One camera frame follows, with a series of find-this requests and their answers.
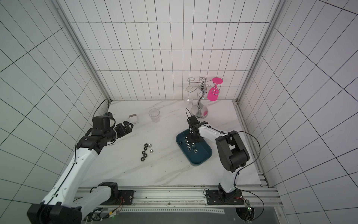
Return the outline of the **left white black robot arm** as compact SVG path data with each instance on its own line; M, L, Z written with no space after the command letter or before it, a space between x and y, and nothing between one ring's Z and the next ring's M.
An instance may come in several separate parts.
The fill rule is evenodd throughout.
M32 224L80 224L98 206L123 204L117 183L99 184L86 196L75 199L78 188L88 169L104 147L132 132L128 121L116 123L113 115L96 116L93 125L75 145L70 164L40 203L34 203L27 211Z

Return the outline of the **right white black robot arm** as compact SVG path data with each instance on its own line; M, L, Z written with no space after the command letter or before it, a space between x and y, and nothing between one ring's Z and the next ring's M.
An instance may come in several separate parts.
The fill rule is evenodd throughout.
M218 185L218 194L222 201L235 197L236 170L246 166L250 155L237 131L224 132L211 127L207 122L199 122L196 116L187 119L189 134L186 139L190 144L198 144L208 139L216 144L219 159L225 171Z

